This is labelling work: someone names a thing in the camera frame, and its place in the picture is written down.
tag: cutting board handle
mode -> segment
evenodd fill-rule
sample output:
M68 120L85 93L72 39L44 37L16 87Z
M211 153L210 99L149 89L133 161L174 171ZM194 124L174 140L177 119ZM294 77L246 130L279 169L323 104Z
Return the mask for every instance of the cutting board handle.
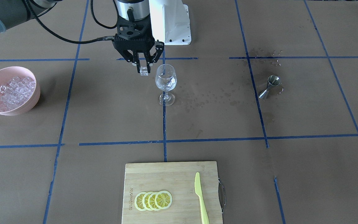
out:
M219 182L219 187L218 187L219 202L220 202L220 207L222 208L222 214L223 214L223 210L225 209L225 206L226 206L226 190L225 190L225 187L223 186L222 182L220 181L219 177L218 177L218 182Z

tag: metal jigger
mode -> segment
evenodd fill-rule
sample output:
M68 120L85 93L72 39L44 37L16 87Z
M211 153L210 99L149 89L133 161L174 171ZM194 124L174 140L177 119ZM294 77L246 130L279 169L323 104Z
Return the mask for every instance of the metal jigger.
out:
M269 90L280 85L280 84L281 84L281 81L278 76L270 75L269 78L267 79L266 89L264 91L260 92L258 97L261 99L266 99L267 94L269 93Z

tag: yellow knife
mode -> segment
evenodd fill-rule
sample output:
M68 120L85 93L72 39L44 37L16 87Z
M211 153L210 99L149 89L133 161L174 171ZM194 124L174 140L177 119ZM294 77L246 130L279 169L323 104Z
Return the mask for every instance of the yellow knife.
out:
M200 210L201 210L201 221L203 224L209 224L208 215L206 213L203 192L201 191L201 182L200 182L200 173L196 173L196 178L194 179L194 192L199 196L200 199Z

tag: glass stem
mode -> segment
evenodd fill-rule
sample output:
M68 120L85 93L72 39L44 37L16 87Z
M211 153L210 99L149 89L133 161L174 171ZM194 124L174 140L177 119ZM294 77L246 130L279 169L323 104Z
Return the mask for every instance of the glass stem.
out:
M171 96L168 94L168 92L164 92L164 100L165 102L169 102L171 100Z

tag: wooden cutting board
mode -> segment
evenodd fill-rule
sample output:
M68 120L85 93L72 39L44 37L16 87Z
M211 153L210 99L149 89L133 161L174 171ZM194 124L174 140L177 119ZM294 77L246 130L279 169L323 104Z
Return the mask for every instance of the wooden cutting board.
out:
M223 224L215 161L126 164L122 224L201 224L199 198L194 192L196 172L200 172L210 224ZM136 209L138 193L161 190L172 194L169 208L160 211Z

